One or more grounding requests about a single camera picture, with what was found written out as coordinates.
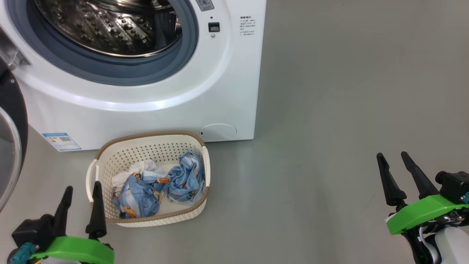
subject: gray rubber seal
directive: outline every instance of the gray rubber seal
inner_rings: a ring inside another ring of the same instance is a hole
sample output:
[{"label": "gray rubber seal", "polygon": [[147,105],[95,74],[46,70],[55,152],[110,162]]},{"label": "gray rubber seal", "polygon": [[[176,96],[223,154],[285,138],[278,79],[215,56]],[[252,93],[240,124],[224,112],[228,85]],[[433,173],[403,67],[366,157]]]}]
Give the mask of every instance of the gray rubber seal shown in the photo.
[{"label": "gray rubber seal", "polygon": [[198,24],[189,0],[169,0],[181,20],[182,36],[166,51],[148,58],[125,59],[82,48],[57,32],[32,0],[7,0],[13,24],[43,58],[77,77],[107,85],[155,83],[182,69],[194,54]]}]

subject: blue and white sticker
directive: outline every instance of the blue and white sticker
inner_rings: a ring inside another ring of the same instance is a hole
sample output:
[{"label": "blue and white sticker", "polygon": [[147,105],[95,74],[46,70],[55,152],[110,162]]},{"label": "blue and white sticker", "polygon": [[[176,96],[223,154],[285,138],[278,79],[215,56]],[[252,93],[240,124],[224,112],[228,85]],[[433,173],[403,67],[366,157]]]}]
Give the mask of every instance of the blue and white sticker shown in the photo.
[{"label": "blue and white sticker", "polygon": [[42,134],[58,151],[80,150],[80,146],[67,133]]}]

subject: front-loading washing machine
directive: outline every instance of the front-loading washing machine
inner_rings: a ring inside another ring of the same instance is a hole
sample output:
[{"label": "front-loading washing machine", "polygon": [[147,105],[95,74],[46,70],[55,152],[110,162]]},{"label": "front-loading washing machine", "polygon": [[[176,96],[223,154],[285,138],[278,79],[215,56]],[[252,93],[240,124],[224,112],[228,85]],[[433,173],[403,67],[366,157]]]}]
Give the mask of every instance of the front-loading washing machine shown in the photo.
[{"label": "front-loading washing machine", "polygon": [[0,0],[0,55],[59,151],[254,137],[265,0]]}]

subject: brown basket rim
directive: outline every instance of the brown basket rim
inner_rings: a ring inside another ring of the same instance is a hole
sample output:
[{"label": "brown basket rim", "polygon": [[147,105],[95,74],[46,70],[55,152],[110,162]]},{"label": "brown basket rim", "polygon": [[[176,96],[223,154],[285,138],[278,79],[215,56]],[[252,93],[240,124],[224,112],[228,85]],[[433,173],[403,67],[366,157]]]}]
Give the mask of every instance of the brown basket rim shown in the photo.
[{"label": "brown basket rim", "polygon": [[[104,144],[103,147],[101,147],[98,151],[98,153],[95,156],[96,160],[99,160],[103,152],[110,147],[111,145],[115,143],[119,143],[122,141],[127,141],[127,140],[134,140],[134,139],[140,139],[140,138],[148,138],[148,137],[154,137],[154,136],[167,136],[167,135],[185,135],[185,136],[190,136],[195,138],[197,141],[199,141],[200,145],[202,147],[205,147],[205,143],[202,141],[202,139],[197,136],[196,134],[189,132],[189,131],[165,131],[165,132],[151,132],[151,133],[142,133],[142,134],[137,134],[137,135],[132,135],[132,136],[126,136],[126,137],[121,137],[117,138],[114,140],[109,141],[108,143]],[[133,219],[112,219],[112,218],[107,218],[106,217],[106,223],[114,223],[114,224],[131,224],[131,223],[141,223],[141,222],[148,222],[148,221],[154,221],[154,220],[162,220],[165,218],[169,217],[175,217],[183,214],[190,213],[197,209],[199,206],[202,205],[202,203],[205,202],[207,199],[207,195],[210,191],[210,186],[206,186],[204,190],[204,195],[202,198],[193,206],[184,209],[184,210],[179,210],[176,212],[172,213],[167,213],[164,215],[159,215],[159,216],[152,216],[152,217],[142,217],[142,218],[133,218]]]}]

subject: white cloth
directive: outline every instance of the white cloth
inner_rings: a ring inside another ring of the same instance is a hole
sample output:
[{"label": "white cloth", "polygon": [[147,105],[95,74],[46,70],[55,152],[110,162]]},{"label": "white cloth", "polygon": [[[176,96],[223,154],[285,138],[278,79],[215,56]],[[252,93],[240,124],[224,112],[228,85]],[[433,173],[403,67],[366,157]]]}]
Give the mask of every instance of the white cloth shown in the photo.
[{"label": "white cloth", "polygon": [[142,174],[144,171],[151,171],[156,173],[156,177],[165,178],[166,173],[162,168],[158,168],[156,163],[153,160],[144,160],[137,162],[129,167],[128,171],[119,172],[114,175],[112,178],[113,187],[122,188],[127,178],[132,175],[132,173]]}]

